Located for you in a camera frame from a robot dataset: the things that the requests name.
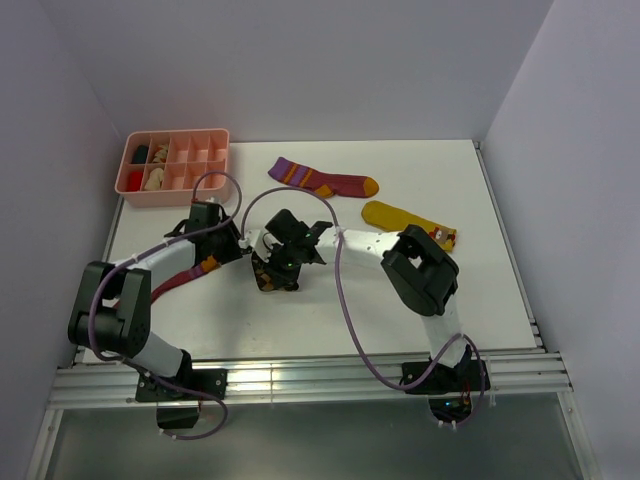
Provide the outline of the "maroon sock purple toe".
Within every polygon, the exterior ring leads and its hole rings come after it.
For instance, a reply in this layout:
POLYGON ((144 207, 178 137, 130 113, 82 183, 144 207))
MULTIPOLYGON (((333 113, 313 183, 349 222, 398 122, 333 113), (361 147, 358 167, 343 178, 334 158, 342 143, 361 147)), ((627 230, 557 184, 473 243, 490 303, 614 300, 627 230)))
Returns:
POLYGON ((209 256, 194 267, 174 275, 155 288, 151 294, 151 303, 154 303, 165 293, 197 280, 220 267, 221 264, 213 256, 209 256))

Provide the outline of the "brown yellow argyle sock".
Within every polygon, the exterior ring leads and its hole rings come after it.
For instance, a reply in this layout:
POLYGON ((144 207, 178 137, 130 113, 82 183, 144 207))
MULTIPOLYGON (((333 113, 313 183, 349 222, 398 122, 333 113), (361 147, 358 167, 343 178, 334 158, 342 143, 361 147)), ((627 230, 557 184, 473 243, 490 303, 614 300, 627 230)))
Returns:
POLYGON ((283 267, 278 264, 267 263, 256 252, 251 255, 251 265, 260 291, 292 292, 299 289, 300 266, 283 267))

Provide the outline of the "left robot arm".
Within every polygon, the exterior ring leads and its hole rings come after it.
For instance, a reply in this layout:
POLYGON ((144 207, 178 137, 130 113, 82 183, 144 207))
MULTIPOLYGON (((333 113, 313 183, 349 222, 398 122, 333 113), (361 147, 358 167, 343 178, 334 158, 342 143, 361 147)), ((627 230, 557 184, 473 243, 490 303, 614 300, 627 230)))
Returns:
POLYGON ((71 343, 108 353, 159 388, 183 399, 196 388, 191 355, 154 334, 151 309, 162 295, 242 257, 240 233, 224 208, 194 201, 189 216, 148 255, 116 263, 94 261, 83 272, 68 324, 71 343))

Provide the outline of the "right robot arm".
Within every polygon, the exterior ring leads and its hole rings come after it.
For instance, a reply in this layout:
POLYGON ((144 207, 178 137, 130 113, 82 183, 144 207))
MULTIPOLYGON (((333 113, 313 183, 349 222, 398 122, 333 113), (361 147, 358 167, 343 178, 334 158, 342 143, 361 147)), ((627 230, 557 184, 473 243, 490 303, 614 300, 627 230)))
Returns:
POLYGON ((466 379, 472 347, 457 313, 459 267, 421 227, 375 233, 327 221, 308 226, 283 209, 246 240, 256 283, 265 292, 296 291, 306 264, 334 268, 340 308, 360 355, 365 352, 348 311, 340 266, 347 262, 384 271, 402 304, 423 322, 435 383, 452 390, 466 379))

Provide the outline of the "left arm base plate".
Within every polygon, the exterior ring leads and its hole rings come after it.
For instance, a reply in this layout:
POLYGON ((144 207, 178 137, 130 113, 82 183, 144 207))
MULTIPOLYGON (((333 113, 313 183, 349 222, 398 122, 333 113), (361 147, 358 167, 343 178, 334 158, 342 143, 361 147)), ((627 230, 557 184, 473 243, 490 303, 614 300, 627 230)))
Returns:
POLYGON ((223 400, 226 394, 228 370, 224 368, 196 369, 186 381, 141 374, 135 393, 138 403, 223 400))

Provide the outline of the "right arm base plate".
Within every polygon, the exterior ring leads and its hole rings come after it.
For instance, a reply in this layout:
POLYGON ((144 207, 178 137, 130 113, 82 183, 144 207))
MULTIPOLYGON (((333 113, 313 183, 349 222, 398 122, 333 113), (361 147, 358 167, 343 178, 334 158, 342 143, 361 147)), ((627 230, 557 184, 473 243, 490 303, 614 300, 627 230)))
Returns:
MULTIPOLYGON (((415 382, 431 365, 431 361, 405 362, 401 365, 400 385, 415 382)), ((440 364, 418 386, 409 389, 412 395, 445 395, 449 393, 463 393, 464 391, 480 392, 491 388, 489 375, 484 361, 471 361, 460 372, 440 364)))

